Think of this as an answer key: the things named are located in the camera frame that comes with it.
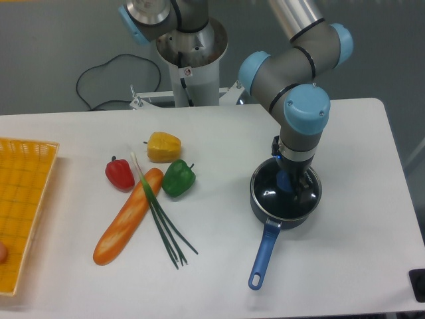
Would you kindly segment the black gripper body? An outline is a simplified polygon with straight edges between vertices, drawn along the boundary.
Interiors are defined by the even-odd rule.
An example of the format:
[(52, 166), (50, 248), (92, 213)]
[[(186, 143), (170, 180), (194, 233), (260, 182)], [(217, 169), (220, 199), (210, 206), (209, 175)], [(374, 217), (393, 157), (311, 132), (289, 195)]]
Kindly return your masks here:
[(288, 175), (299, 177), (311, 166), (314, 149), (304, 152), (295, 151), (287, 147), (279, 136), (275, 136), (272, 141), (272, 156)]

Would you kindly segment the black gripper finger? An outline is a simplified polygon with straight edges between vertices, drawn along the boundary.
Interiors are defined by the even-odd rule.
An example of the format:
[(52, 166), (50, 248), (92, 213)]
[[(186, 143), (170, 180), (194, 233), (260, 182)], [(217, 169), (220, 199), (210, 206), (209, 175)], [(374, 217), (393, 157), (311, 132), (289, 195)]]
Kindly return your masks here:
[(311, 183), (306, 174), (299, 175), (295, 179), (296, 202), (311, 201)]

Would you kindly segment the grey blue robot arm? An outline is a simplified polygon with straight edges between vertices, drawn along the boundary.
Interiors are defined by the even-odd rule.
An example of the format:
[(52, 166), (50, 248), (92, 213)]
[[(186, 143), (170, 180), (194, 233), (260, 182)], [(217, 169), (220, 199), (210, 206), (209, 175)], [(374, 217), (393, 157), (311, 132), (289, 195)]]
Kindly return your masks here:
[[(238, 81), (280, 125), (272, 144), (283, 171), (277, 182), (303, 202), (315, 198), (307, 170), (330, 111), (327, 93), (314, 80), (351, 56), (353, 39), (343, 25), (327, 23), (313, 1), (269, 5), (291, 48), (280, 56), (252, 53)], [(176, 106), (218, 104), (218, 61), (228, 40), (206, 1), (127, 1), (118, 11), (136, 43), (155, 42), (169, 66)]]

